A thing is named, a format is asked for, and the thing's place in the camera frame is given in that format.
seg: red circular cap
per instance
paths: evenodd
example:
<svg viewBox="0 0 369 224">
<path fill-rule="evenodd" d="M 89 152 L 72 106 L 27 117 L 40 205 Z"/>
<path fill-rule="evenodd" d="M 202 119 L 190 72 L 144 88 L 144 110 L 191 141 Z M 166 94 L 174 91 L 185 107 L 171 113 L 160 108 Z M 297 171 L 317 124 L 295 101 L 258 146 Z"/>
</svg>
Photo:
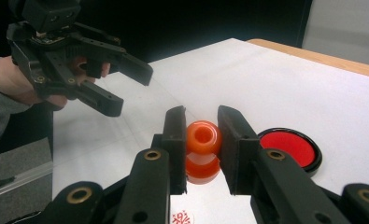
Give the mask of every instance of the red circular cap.
<svg viewBox="0 0 369 224">
<path fill-rule="evenodd" d="M 301 167 L 310 165 L 316 159 L 313 146 L 302 136 L 288 132 L 271 132 L 264 135 L 260 144 L 264 148 L 277 148 L 290 154 Z"/>
</svg>

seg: orange object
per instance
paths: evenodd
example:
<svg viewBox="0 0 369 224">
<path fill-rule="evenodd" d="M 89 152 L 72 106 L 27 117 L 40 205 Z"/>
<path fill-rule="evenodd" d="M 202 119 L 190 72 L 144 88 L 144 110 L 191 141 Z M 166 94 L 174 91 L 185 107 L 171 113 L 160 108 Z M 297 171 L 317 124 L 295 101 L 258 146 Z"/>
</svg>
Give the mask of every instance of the orange object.
<svg viewBox="0 0 369 224">
<path fill-rule="evenodd" d="M 220 171 L 220 160 L 217 157 L 204 165 L 195 164 L 187 158 L 185 165 L 188 181 L 197 185 L 212 181 Z"/>
<path fill-rule="evenodd" d="M 188 126 L 186 173 L 191 183 L 208 183 L 219 173 L 221 142 L 219 128 L 210 121 L 198 120 Z"/>
</svg>

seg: white table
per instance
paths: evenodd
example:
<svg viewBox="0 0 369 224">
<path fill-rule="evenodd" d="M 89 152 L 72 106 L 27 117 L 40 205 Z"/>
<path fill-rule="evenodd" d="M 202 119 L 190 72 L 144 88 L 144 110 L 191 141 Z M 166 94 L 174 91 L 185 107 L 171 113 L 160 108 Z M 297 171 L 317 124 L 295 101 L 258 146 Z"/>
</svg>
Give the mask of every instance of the white table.
<svg viewBox="0 0 369 224">
<path fill-rule="evenodd" d="M 349 183 L 369 184 L 369 77 L 235 39 L 150 64 L 144 87 L 121 74 L 98 85 L 125 100 L 118 118 L 80 101 L 54 116 L 53 195 L 86 180 L 110 186 L 127 176 L 138 151 L 163 131 L 165 112 L 186 107 L 187 124 L 217 123 L 219 105 L 238 109 L 256 133 L 291 128 L 311 137 L 323 162 L 312 178 L 341 194 Z M 172 196 L 171 213 L 196 223 L 255 223 L 249 196 L 231 196 L 222 173 L 188 194 Z"/>
</svg>

